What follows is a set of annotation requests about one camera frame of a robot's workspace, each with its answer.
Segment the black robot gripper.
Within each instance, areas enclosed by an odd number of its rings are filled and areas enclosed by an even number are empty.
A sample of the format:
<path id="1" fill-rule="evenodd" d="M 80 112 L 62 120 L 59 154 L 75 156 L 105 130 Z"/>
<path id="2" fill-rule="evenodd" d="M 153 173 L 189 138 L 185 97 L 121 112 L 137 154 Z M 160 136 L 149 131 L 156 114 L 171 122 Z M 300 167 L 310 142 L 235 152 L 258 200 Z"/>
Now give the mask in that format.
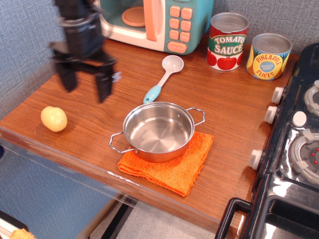
<path id="1" fill-rule="evenodd" d="M 95 75 L 99 103 L 103 103 L 121 73 L 114 71 L 115 59 L 102 49 L 106 38 L 101 33 L 99 16 L 90 14 L 80 19 L 60 16 L 57 23 L 64 30 L 65 40 L 50 42 L 49 46 L 64 88 L 72 92 L 77 87 L 77 71 Z"/>

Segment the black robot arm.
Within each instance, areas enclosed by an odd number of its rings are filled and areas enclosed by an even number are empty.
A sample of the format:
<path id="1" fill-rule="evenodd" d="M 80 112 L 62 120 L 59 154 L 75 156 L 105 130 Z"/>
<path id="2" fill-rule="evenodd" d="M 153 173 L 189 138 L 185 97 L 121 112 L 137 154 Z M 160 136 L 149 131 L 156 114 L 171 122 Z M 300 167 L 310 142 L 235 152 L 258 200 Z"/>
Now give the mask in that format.
<path id="1" fill-rule="evenodd" d="M 106 37 L 100 23 L 102 10 L 92 0 L 57 0 L 65 41 L 50 42 L 56 71 L 64 88 L 71 92 L 77 87 L 76 72 L 95 76 L 99 102 L 112 91 L 112 84 L 120 78 L 114 71 L 115 59 L 103 49 Z"/>

